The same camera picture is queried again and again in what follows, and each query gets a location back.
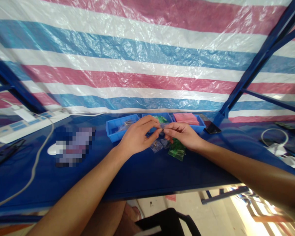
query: power strip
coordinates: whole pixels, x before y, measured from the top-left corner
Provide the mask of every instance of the power strip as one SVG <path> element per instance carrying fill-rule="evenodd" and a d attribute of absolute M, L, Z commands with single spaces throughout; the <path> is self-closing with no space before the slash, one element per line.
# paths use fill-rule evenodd
<path fill-rule="evenodd" d="M 70 116 L 70 114 L 63 109 L 48 111 L 40 115 L 49 118 L 53 123 Z M 21 120 L 13 124 L 0 127 L 0 142 L 7 144 L 51 125 L 50 120 L 46 118 L 37 115 L 35 115 L 35 118 L 35 120 L 30 122 Z"/>

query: smartphone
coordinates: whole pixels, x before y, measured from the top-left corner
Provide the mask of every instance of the smartphone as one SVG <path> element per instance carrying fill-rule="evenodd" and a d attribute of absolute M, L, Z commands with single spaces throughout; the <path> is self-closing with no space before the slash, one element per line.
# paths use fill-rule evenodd
<path fill-rule="evenodd" d="M 215 134 L 215 133 L 221 133 L 222 131 L 215 125 L 213 124 L 204 114 L 199 114 L 201 119 L 204 121 L 204 124 L 206 125 L 205 130 L 209 134 Z"/>

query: white cable cord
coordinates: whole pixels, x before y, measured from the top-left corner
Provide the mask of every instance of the white cable cord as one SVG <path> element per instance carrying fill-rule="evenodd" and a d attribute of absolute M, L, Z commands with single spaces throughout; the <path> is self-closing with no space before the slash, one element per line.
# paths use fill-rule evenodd
<path fill-rule="evenodd" d="M 267 146 L 269 147 L 269 145 L 263 140 L 263 135 L 264 135 L 267 131 L 269 131 L 269 130 L 279 130 L 279 131 L 281 131 L 282 133 L 284 133 L 286 139 L 285 139 L 285 141 L 284 141 L 283 143 L 280 144 L 280 146 L 284 146 L 285 144 L 287 144 L 287 142 L 288 142 L 288 134 L 287 134 L 285 131 L 281 130 L 281 129 L 271 128 L 271 129 L 266 129 L 266 130 L 263 131 L 262 134 L 261 134 L 261 140 L 262 140 L 262 142 L 263 142 L 265 145 L 267 145 Z"/>
<path fill-rule="evenodd" d="M 102 114 L 107 114 L 107 112 L 101 112 L 98 114 L 92 114 L 92 115 L 88 115 L 88 114 L 70 114 L 70 115 L 80 115 L 80 116 L 98 116 L 98 115 L 102 115 Z"/>
<path fill-rule="evenodd" d="M 24 188 L 22 188 L 20 191 L 18 191 L 17 193 L 15 193 L 14 195 L 8 197 L 7 199 L 3 200 L 0 202 L 0 206 L 5 204 L 6 202 L 10 201 L 11 199 L 15 198 L 16 196 L 20 195 L 22 192 L 24 192 L 25 189 L 28 188 L 28 186 L 33 182 L 34 180 L 34 177 L 35 177 L 35 174 L 36 174 L 36 167 L 37 167 L 37 164 L 38 164 L 38 161 L 39 161 L 39 156 L 40 156 L 40 153 L 41 151 L 43 150 L 44 146 L 46 145 L 48 139 L 50 138 L 50 136 L 52 135 L 54 129 L 55 129 L 55 125 L 54 123 L 52 122 L 51 119 L 49 119 L 48 117 L 44 117 L 44 116 L 41 116 L 41 115 L 38 115 L 36 113 L 33 113 L 37 116 L 40 116 L 40 117 L 43 117 L 43 118 L 46 118 L 48 119 L 50 122 L 51 122 L 51 131 L 49 133 L 49 135 L 47 136 L 47 138 L 45 139 L 43 145 L 40 147 L 40 149 L 38 150 L 37 154 L 36 154 L 36 158 L 35 158 L 35 163 L 33 165 L 33 168 L 32 168 L 32 173 L 31 173 L 31 177 L 30 177 L 30 180 L 28 181 L 28 183 L 24 186 Z"/>
<path fill-rule="evenodd" d="M 13 103 L 11 103 L 11 102 L 9 102 L 9 101 L 3 99 L 3 98 L 0 98 L 0 100 L 1 100 L 1 101 L 4 101 L 4 102 L 6 102 L 6 103 L 9 103 L 11 106 L 14 106 L 14 105 L 15 105 L 15 104 L 13 104 Z"/>

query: small plastic bag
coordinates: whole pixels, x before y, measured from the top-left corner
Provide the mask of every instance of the small plastic bag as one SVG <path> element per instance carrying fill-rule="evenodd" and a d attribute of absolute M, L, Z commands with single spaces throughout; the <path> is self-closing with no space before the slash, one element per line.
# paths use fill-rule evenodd
<path fill-rule="evenodd" d="M 161 144 L 160 141 L 158 141 L 156 139 L 150 147 L 154 153 L 157 153 L 158 151 L 160 151 L 163 148 L 163 145 Z"/>
<path fill-rule="evenodd" d="M 164 128 L 165 128 L 166 125 L 169 125 L 169 124 L 170 124 L 170 123 L 161 123 L 161 124 L 160 124 L 160 125 L 161 125 L 161 128 L 163 129 L 162 132 L 160 132 L 160 135 L 161 135 L 161 136 L 165 135 L 165 133 L 164 133 Z"/>
<path fill-rule="evenodd" d="M 183 161 L 186 152 L 186 147 L 178 139 L 174 138 L 173 140 L 174 143 L 170 146 L 168 154 L 180 161 Z"/>
<path fill-rule="evenodd" d="M 163 116 L 153 116 L 153 117 L 156 118 L 156 119 L 158 119 L 158 121 L 160 122 L 160 124 L 161 123 L 167 123 L 168 122 L 168 120 L 165 117 L 163 117 Z"/>
<path fill-rule="evenodd" d="M 128 120 L 128 121 L 126 121 L 123 125 L 121 125 L 121 126 L 118 127 L 118 132 L 129 129 L 129 127 L 130 127 L 132 124 L 133 124 L 133 121 L 132 121 L 132 120 Z"/>
<path fill-rule="evenodd" d="M 161 139 L 160 142 L 162 143 L 165 149 L 170 148 L 170 141 L 168 141 L 167 139 Z"/>

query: blue plastic bin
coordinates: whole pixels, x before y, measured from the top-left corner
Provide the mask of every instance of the blue plastic bin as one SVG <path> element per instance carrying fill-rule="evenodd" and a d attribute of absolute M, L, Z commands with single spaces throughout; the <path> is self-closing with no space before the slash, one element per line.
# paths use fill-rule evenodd
<path fill-rule="evenodd" d="M 118 132 L 118 127 L 122 126 L 128 120 L 132 120 L 133 123 L 135 123 L 139 119 L 140 118 L 138 115 L 130 115 L 130 116 L 125 116 L 118 119 L 106 121 L 107 136 L 110 138 L 112 143 L 121 140 L 122 137 L 125 135 L 126 130 Z"/>
<path fill-rule="evenodd" d="M 178 114 L 178 112 L 175 112 L 173 113 L 173 119 L 174 119 L 174 122 L 176 122 L 176 119 L 175 119 L 175 116 L 174 114 Z M 201 117 L 199 115 L 195 115 L 193 114 L 197 120 L 199 121 L 199 125 L 198 126 L 194 126 L 194 125 L 190 125 L 190 127 L 196 132 L 196 133 L 201 133 L 204 128 L 206 127 L 206 125 L 204 124 L 203 120 L 201 119 Z"/>
<path fill-rule="evenodd" d="M 162 116 L 162 117 L 166 118 L 166 120 L 168 121 L 168 123 L 174 122 L 168 112 L 163 112 L 163 113 L 146 113 L 146 114 L 142 114 L 142 117 L 147 116 L 147 115 L 151 115 L 151 116 Z M 152 128 L 152 129 L 150 129 L 149 133 L 154 133 L 155 130 L 156 130 L 156 128 Z"/>

